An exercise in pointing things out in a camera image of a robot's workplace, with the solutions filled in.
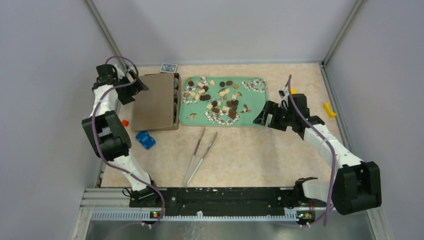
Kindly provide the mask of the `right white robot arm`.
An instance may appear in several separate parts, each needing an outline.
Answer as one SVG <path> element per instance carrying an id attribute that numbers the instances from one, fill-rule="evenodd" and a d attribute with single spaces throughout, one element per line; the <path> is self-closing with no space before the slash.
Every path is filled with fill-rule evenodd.
<path id="1" fill-rule="evenodd" d="M 307 96 L 285 86 L 280 102 L 266 101 L 253 123 L 286 131 L 288 128 L 312 146 L 331 168 L 330 181 L 316 177 L 295 183 L 293 200 L 307 206 L 313 199 L 330 203 L 341 215 L 382 205 L 381 172 L 373 161 L 365 161 L 347 149 L 317 115 L 310 114 Z"/>

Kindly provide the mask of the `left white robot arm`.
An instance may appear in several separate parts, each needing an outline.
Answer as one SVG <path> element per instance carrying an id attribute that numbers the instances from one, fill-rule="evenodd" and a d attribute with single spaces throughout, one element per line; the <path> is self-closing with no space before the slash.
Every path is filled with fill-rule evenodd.
<path id="1" fill-rule="evenodd" d="M 154 207 L 160 193 L 151 176 L 136 161 L 130 136 L 120 120 L 116 105 L 129 104 L 135 96 L 149 88 L 135 70 L 124 73 L 117 66 L 102 64 L 96 67 L 98 77 L 93 84 L 94 104 L 89 117 L 81 122 L 95 154 L 109 167 L 119 170 L 130 183 L 128 196 Z"/>

